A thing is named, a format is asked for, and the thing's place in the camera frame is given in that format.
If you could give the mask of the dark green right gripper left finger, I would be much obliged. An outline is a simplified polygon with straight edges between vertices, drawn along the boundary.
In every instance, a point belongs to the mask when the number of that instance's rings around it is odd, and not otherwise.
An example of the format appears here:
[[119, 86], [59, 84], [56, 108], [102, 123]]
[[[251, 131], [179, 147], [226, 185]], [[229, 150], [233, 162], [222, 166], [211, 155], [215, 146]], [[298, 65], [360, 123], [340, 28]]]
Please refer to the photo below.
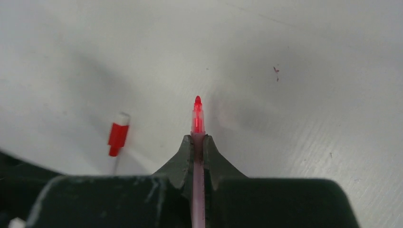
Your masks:
[[28, 228], [189, 228], [193, 145], [152, 175], [60, 175], [38, 195]]

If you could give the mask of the pink highlighter pen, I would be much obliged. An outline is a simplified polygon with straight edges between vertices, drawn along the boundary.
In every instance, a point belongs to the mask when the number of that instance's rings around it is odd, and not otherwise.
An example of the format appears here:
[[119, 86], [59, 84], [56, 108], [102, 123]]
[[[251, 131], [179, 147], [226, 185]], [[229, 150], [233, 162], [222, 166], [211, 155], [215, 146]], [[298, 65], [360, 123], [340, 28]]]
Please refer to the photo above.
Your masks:
[[200, 96], [196, 96], [192, 111], [191, 137], [193, 140], [192, 226], [205, 228], [205, 185], [203, 140], [205, 137], [204, 112]]

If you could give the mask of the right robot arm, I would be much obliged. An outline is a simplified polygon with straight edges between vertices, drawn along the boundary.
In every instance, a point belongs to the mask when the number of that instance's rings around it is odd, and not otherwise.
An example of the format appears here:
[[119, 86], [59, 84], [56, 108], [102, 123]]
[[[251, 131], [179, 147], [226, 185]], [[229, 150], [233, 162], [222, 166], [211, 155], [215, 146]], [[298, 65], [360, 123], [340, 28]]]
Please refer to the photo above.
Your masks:
[[[0, 225], [28, 228], [190, 228], [195, 144], [152, 175], [63, 175], [0, 155]], [[249, 178], [204, 137], [208, 228], [356, 228], [348, 198], [326, 179]]]

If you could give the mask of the red pen cap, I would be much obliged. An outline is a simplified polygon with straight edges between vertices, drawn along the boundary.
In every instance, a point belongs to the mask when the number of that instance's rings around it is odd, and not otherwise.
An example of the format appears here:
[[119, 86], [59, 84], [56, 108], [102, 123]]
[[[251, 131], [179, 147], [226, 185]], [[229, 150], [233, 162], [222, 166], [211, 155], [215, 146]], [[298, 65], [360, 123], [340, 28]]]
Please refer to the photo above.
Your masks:
[[120, 112], [113, 121], [108, 140], [109, 156], [117, 157], [120, 150], [125, 146], [130, 119], [130, 115]]

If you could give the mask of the white pen red end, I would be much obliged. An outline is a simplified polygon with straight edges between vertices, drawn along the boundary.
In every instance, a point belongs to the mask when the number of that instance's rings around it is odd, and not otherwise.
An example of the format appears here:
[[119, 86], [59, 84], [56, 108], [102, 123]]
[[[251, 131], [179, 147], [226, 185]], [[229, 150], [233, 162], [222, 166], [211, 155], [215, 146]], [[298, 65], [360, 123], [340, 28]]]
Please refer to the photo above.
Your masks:
[[113, 168], [112, 168], [113, 175], [117, 175], [120, 159], [121, 159], [121, 156], [114, 157], [114, 164], [113, 164]]

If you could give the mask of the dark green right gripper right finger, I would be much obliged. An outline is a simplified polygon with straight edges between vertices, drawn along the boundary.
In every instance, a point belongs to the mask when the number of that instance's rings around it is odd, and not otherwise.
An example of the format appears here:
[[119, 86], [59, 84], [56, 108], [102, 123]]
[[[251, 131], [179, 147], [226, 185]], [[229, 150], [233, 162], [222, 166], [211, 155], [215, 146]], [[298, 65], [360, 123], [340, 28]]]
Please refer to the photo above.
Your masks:
[[253, 178], [203, 142], [211, 228], [356, 228], [341, 187], [327, 179]]

